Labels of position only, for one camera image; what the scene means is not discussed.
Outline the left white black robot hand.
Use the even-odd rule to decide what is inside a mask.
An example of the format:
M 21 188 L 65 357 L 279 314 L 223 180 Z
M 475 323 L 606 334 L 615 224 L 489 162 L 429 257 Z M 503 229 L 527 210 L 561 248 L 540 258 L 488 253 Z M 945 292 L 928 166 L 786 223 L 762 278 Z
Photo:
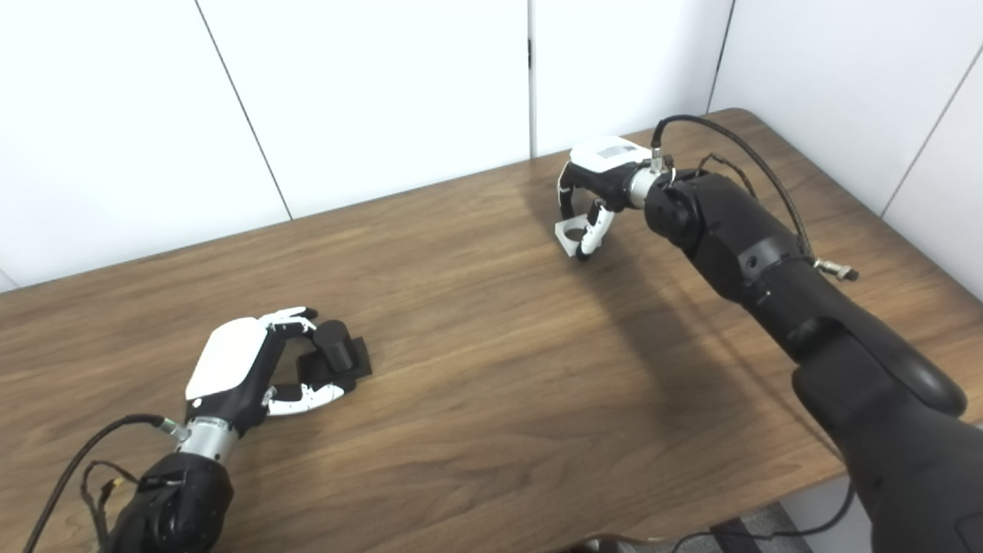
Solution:
M 368 346 L 340 320 L 315 323 L 316 309 L 297 306 L 218 326 L 185 389 L 185 422 L 215 419 L 239 436 L 267 417 L 295 416 L 329 405 L 372 375 Z M 296 361 L 297 380 L 273 376 L 292 339 L 312 350 Z

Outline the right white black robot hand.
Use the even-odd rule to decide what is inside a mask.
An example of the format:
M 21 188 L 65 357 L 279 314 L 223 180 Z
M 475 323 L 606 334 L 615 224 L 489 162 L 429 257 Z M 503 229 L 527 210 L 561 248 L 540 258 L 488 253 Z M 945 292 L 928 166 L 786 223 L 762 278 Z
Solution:
M 556 179 L 561 221 L 554 234 L 569 257 L 587 261 L 603 244 L 614 218 L 641 210 L 660 176 L 652 151 L 624 137 L 576 144 Z

